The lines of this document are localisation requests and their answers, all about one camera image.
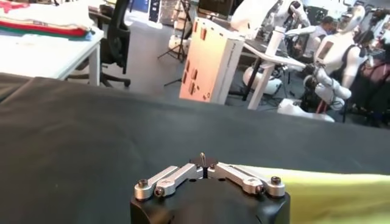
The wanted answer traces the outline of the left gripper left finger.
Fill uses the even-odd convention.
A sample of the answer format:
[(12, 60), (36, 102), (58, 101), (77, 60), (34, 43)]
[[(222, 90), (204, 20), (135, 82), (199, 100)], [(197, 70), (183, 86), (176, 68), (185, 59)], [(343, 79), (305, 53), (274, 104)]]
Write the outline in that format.
[(169, 166), (149, 179), (139, 180), (134, 186), (134, 197), (139, 201), (148, 200), (153, 195), (167, 197), (174, 194), (184, 181), (205, 177), (206, 156), (201, 152), (198, 158), (182, 167)]

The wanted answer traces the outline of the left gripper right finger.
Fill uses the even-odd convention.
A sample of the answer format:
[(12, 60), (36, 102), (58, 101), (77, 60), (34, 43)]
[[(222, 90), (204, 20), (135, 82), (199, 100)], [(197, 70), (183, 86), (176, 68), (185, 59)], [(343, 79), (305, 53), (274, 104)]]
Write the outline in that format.
[(217, 179), (228, 179), (240, 186), (245, 193), (251, 195), (265, 192), (271, 197), (284, 197), (286, 194), (285, 184), (280, 177), (266, 178), (258, 172), (241, 165), (212, 164), (208, 168), (208, 176)]

